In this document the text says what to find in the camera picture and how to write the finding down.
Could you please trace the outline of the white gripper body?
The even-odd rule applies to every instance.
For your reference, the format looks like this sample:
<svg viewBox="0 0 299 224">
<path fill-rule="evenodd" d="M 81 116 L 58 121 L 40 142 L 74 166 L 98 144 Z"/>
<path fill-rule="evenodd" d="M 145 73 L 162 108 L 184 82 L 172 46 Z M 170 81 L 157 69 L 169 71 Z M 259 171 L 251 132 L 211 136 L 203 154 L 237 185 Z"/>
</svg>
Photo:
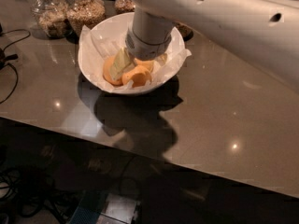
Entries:
<svg viewBox="0 0 299 224">
<path fill-rule="evenodd" d="M 153 60 L 166 52 L 173 28 L 173 22 L 137 7 L 125 37 L 126 47 L 141 61 Z"/>
</svg>

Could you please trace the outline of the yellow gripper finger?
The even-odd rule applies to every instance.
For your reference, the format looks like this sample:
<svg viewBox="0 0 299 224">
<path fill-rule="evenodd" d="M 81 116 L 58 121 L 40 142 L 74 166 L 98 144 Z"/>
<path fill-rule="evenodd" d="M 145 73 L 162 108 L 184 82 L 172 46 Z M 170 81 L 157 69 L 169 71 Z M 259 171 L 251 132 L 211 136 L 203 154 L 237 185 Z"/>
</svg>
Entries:
<svg viewBox="0 0 299 224">
<path fill-rule="evenodd" d="M 120 48 L 116 55 L 111 56 L 108 72 L 112 80 L 120 79 L 124 72 L 135 67 L 134 56 L 126 47 Z"/>
<path fill-rule="evenodd" d="M 165 65 L 167 62 L 167 54 L 164 53 L 156 58 L 156 62 L 160 65 Z"/>
</svg>

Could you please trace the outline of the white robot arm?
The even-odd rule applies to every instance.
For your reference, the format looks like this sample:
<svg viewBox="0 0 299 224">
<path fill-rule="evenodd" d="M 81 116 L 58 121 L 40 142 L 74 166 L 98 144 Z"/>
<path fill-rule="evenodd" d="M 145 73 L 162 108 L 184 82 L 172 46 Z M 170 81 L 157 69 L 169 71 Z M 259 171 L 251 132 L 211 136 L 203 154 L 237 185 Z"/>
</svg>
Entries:
<svg viewBox="0 0 299 224">
<path fill-rule="evenodd" d="M 125 45 L 136 58 L 165 53 L 177 22 L 294 91 L 299 89 L 299 8 L 292 0 L 133 0 Z"/>
</svg>

